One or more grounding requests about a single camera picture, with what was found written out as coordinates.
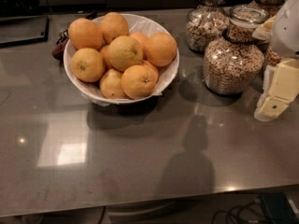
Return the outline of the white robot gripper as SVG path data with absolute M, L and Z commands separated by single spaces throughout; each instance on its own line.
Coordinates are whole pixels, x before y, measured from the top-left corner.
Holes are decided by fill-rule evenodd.
M 263 73 L 263 94 L 254 118 L 277 119 L 299 94 L 299 0 L 287 0 L 278 11 L 271 32 L 270 47 L 289 59 L 268 65 Z

